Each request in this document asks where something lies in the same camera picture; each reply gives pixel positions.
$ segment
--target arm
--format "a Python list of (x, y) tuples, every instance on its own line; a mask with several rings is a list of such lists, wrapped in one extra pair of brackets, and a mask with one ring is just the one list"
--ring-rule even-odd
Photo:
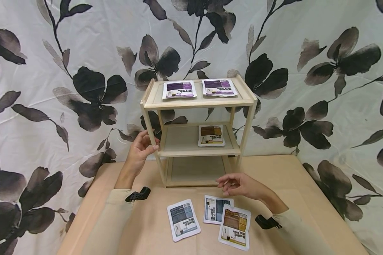
[(272, 212), (273, 218), (282, 226), (280, 236), (300, 255), (334, 255), (333, 250), (316, 231), (302, 222), (296, 212), (267, 186), (246, 174), (226, 174), (216, 180), (225, 196), (246, 196), (263, 202)]
[(159, 148), (158, 145), (148, 147), (149, 144), (147, 131), (140, 132), (133, 141), (115, 188), (109, 194), (81, 254), (117, 254), (123, 228), (133, 208), (133, 202), (126, 202), (125, 199), (133, 193), (131, 190), (133, 182), (143, 168), (146, 158)]

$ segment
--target white fabric backdrop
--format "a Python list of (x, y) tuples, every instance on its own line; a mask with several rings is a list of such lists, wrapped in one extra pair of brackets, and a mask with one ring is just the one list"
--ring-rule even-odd
[[(0, 1), (0, 254), (57, 252), (98, 166), (124, 161), (142, 129), (151, 77), (227, 71), (261, 101), (247, 154), (297, 154), (366, 249), (383, 254), (383, 0)], [(208, 120), (227, 115), (216, 108)], [(244, 122), (241, 110), (238, 139)]]

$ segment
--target black clip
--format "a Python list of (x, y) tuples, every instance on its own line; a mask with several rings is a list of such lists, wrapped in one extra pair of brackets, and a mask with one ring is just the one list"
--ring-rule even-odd
[(150, 189), (148, 187), (143, 187), (140, 192), (133, 192), (125, 199), (125, 201), (130, 203), (132, 200), (145, 200), (148, 198), (149, 194)]
[(259, 214), (255, 218), (255, 222), (262, 228), (262, 229), (270, 229), (273, 227), (277, 227), (277, 229), (282, 228), (282, 226), (274, 220), (273, 217), (270, 217), (269, 219), (264, 218), (261, 214)]

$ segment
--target left hand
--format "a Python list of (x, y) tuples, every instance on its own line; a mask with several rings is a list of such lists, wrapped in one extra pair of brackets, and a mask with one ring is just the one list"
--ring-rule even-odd
[(156, 137), (155, 142), (155, 146), (150, 146), (151, 141), (148, 131), (140, 132), (129, 149), (122, 171), (126, 171), (127, 174), (131, 174), (134, 177), (138, 176), (145, 165), (146, 158), (159, 149), (160, 142)]

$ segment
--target bottom shelf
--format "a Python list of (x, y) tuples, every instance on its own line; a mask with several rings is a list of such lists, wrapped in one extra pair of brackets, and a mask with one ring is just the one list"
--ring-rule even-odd
[(168, 158), (166, 186), (217, 186), (216, 179), (231, 172), (228, 156)]

